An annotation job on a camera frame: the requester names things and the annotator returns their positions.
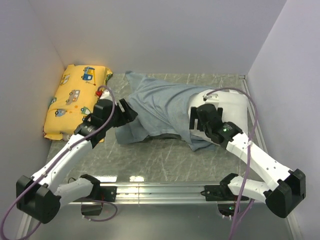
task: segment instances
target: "gray marble tabletop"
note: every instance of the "gray marble tabletop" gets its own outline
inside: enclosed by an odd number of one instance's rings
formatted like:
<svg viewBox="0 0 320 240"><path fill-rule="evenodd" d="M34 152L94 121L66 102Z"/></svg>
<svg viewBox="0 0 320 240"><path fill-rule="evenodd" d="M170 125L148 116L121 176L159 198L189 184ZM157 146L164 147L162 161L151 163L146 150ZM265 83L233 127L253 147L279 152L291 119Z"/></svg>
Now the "gray marble tabletop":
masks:
<svg viewBox="0 0 320 240"><path fill-rule="evenodd" d="M238 75L216 74L149 74L150 77L169 82L202 86L242 88ZM126 98L130 86L124 74L114 74L109 80L116 99ZM248 117L249 129L252 122ZM53 141L48 161L66 144ZM90 174L105 182L195 182L220 181L229 173L243 175L246 165L236 156L216 147L214 151L204 149L192 152L188 144L178 139L148 139L144 142L119 145L115 130L107 132L105 141L88 152L68 173L69 178ZM257 174L250 172L250 178L259 180Z"/></svg>

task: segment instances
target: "fabric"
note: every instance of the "fabric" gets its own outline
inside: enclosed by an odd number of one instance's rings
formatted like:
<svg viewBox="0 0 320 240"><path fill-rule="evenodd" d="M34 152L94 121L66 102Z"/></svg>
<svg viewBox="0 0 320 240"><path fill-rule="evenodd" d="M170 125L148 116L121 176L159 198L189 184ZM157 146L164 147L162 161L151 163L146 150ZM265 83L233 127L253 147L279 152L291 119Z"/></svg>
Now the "fabric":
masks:
<svg viewBox="0 0 320 240"><path fill-rule="evenodd" d="M97 88L113 75L104 66L69 65L49 106L44 137L51 140L69 140L83 118L93 111L98 100Z"/></svg>
<svg viewBox="0 0 320 240"><path fill-rule="evenodd" d="M210 142L190 134L188 115L189 98L212 87L170 83L132 71L127 71L125 76L132 91L127 102L138 116L133 122L115 129L119 144L178 135L193 151L214 148Z"/></svg>

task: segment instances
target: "wrinkled fabric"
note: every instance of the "wrinkled fabric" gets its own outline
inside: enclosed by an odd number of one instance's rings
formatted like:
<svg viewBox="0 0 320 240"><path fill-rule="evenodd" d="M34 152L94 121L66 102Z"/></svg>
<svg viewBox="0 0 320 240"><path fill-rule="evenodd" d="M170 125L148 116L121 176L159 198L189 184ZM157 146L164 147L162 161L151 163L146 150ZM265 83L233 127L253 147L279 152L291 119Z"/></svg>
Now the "wrinkled fabric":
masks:
<svg viewBox="0 0 320 240"><path fill-rule="evenodd" d="M141 142L148 137L179 135L195 151L214 145L190 134L189 98L212 87L166 82L132 71L125 73L132 93L126 99L137 118L115 129L119 144Z"/></svg>

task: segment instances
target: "wall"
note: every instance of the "wall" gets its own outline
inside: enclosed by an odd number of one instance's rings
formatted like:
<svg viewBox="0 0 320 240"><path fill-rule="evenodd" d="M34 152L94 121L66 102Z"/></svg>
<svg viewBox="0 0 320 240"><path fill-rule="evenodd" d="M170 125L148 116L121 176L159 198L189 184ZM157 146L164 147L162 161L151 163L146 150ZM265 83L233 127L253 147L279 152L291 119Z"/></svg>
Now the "wall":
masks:
<svg viewBox="0 0 320 240"><path fill-rule="evenodd" d="M15 199L16 181L47 159L42 133L62 62L27 0L0 4L0 217ZM12 211L5 232L15 239L22 213Z"/></svg>
<svg viewBox="0 0 320 240"><path fill-rule="evenodd" d="M307 177L296 208L304 239L319 239L320 1L289 0L248 74L271 155Z"/></svg>
<svg viewBox="0 0 320 240"><path fill-rule="evenodd" d="M64 65L247 74L286 0L29 0Z"/></svg>

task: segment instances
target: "yellow pillowcase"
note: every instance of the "yellow pillowcase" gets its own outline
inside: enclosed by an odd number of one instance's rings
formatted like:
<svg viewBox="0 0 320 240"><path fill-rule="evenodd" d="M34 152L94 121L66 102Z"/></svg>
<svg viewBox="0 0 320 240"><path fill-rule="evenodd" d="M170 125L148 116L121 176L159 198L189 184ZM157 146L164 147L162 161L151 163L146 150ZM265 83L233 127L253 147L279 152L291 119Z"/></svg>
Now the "yellow pillowcase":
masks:
<svg viewBox="0 0 320 240"><path fill-rule="evenodd" d="M99 99L96 91L113 75L104 66L69 65L52 100L45 124L44 137L69 140L76 127L93 111Z"/></svg>

